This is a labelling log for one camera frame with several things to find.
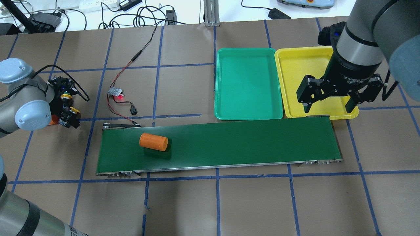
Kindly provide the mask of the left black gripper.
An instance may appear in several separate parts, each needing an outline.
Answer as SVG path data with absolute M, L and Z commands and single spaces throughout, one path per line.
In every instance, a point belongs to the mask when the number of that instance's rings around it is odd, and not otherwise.
M 50 103 L 50 109 L 51 109 L 51 115 L 57 115 L 59 117 L 59 122 L 60 120 L 62 121 L 62 126 L 69 128 L 69 127 L 74 127 L 74 128 L 78 128 L 80 126 L 80 121 L 79 119 L 71 119 L 69 116 L 69 109 L 68 108 L 64 108 L 63 109 L 63 102 L 61 101 L 60 98 L 55 98 L 53 99 Z

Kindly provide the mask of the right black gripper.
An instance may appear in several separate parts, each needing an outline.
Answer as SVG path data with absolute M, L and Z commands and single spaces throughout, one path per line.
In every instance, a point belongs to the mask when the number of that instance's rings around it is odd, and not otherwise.
M 334 51 L 321 79 L 311 75 L 303 77 L 296 92 L 298 102 L 302 103 L 304 112 L 309 113 L 313 103 L 324 100 L 324 93 L 330 96 L 349 94 L 345 108 L 347 113 L 351 113 L 358 104 L 373 102 L 384 87 L 381 76 L 374 74 L 379 65 L 357 65 Z

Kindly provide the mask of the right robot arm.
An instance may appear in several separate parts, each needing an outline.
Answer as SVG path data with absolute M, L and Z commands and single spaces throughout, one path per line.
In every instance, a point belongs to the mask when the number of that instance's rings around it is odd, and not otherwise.
M 349 96 L 350 113 L 372 102 L 380 91 L 387 99 L 397 85 L 419 101 L 420 3 L 418 0 L 357 0 L 346 22 L 324 27 L 320 45 L 333 54 L 324 75 L 306 75 L 297 100 L 309 113 L 328 97 Z

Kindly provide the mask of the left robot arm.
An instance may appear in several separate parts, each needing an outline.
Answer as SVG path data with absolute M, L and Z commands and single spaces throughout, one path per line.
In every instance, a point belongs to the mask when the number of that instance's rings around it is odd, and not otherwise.
M 38 130 L 51 124 L 77 128 L 80 112 L 73 97 L 90 97 L 70 76 L 43 80 L 19 58 L 1 61 L 1 83 L 8 95 L 1 98 L 1 137 L 16 130 Z M 1 160 L 0 220 L 2 236 L 84 236 L 85 233 L 40 209 L 7 189 L 8 178 Z

